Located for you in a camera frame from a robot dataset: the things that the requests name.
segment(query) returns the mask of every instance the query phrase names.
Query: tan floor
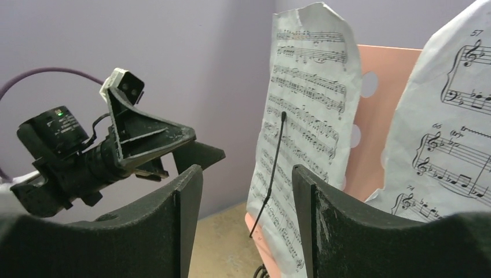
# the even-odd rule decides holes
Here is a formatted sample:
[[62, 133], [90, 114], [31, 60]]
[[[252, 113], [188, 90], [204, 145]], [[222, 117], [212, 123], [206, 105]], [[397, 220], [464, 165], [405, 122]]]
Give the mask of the tan floor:
[[198, 222], [189, 278], [252, 277], [262, 264], [244, 222], [246, 204]]

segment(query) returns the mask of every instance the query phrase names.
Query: cable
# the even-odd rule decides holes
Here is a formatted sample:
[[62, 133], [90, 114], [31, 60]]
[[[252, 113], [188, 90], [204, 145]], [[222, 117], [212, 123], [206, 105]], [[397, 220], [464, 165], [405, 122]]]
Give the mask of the cable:
[[[95, 83], [99, 84], [102, 86], [104, 84], [104, 81], [97, 79], [89, 74], [86, 74], [82, 71], [77, 71], [76, 69], [70, 69], [70, 68], [60, 68], [60, 67], [45, 67], [45, 68], [35, 68], [30, 71], [26, 71], [22, 74], [19, 74], [18, 76], [15, 76], [11, 80], [7, 81], [1, 88], [0, 88], [0, 100], [2, 100], [3, 96], [5, 93], [12, 88], [17, 82], [21, 81], [24, 78], [27, 78], [31, 75], [35, 74], [41, 74], [43, 72], [66, 72], [68, 74], [75, 74], [84, 78], [87, 78], [91, 81], [94, 81]], [[5, 172], [2, 170], [0, 167], [0, 177], [2, 178], [2, 182], [11, 182], [12, 178], [10, 178]]]
[[92, 144], [94, 144], [94, 142], [97, 139], [96, 126], [106, 117], [109, 117], [109, 113], [103, 114], [92, 123], [92, 137], [89, 140], [87, 140], [87, 142], [83, 143], [84, 145], [83, 149], [86, 149], [90, 147]]
[[269, 278], [268, 270], [264, 266], [264, 264], [260, 265], [256, 272], [254, 272], [253, 278]]
[[280, 153], [281, 138], [283, 137], [283, 125], [284, 125], [286, 119], [287, 119], [287, 113], [285, 111], [283, 111], [281, 113], [280, 138], [278, 139], [278, 145], [276, 146], [276, 153], [274, 154], [273, 169], [271, 170], [271, 180], [269, 181], [268, 192], [266, 194], [266, 197], [264, 198], [264, 202], [262, 203], [262, 207], [261, 207], [261, 210], [259, 211], [258, 218], [256, 219], [256, 222], [254, 223], [254, 226], [251, 229], [251, 233], [249, 234], [250, 238], [252, 238], [252, 233], [254, 233], [254, 230], [256, 229], [256, 226], [259, 222], [259, 218], [261, 217], [262, 211], [266, 207], [266, 203], [269, 201], [269, 198], [271, 197], [271, 192], [273, 189], [274, 171], [276, 170], [276, 163], [278, 162], [278, 154]]

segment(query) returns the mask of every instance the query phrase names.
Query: sheet music page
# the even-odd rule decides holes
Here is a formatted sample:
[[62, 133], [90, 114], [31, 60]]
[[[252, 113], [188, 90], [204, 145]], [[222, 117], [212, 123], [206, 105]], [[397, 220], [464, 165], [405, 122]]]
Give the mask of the sheet music page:
[[343, 185], [360, 99], [360, 54], [348, 24], [324, 3], [273, 20], [274, 57], [247, 211], [256, 218], [266, 196], [285, 111], [272, 196], [259, 224], [282, 277], [306, 277], [292, 169], [303, 164], [332, 186]]
[[385, 188], [368, 204], [429, 222], [491, 210], [491, 3], [474, 2], [424, 47], [386, 143]]

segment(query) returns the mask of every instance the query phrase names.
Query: gray wall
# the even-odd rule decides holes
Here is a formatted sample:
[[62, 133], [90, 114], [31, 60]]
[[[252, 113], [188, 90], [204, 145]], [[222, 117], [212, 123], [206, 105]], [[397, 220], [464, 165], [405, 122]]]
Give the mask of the gray wall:
[[[271, 14], [312, 0], [63, 1], [3, 0], [0, 83], [35, 67], [63, 66], [99, 78], [113, 68], [146, 82], [139, 108], [196, 129], [227, 158], [205, 172], [201, 216], [245, 200], [266, 90]], [[423, 47], [471, 0], [327, 0], [367, 45]], [[77, 76], [43, 74], [16, 85], [0, 103], [0, 166], [33, 168], [15, 136], [24, 120], [67, 105], [89, 130], [105, 113], [98, 86]], [[98, 129], [105, 132], [107, 122]], [[175, 177], [170, 158], [165, 166]], [[92, 220], [162, 184], [129, 178], [105, 189], [93, 209], [76, 202], [54, 220]]]

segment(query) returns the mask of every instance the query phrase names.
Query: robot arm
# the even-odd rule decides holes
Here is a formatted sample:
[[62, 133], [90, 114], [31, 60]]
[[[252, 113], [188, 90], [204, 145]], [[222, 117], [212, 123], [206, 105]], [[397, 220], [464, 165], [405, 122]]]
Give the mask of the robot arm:
[[51, 217], [81, 198], [94, 206], [100, 190], [132, 174], [161, 181], [168, 177], [160, 157], [173, 153], [179, 174], [193, 164], [204, 170], [225, 153], [196, 142], [195, 131], [144, 113], [135, 104], [144, 83], [131, 72], [115, 69], [104, 83], [111, 126], [105, 140], [90, 139], [65, 106], [53, 108], [19, 126], [17, 136], [39, 171], [10, 190], [38, 217]]

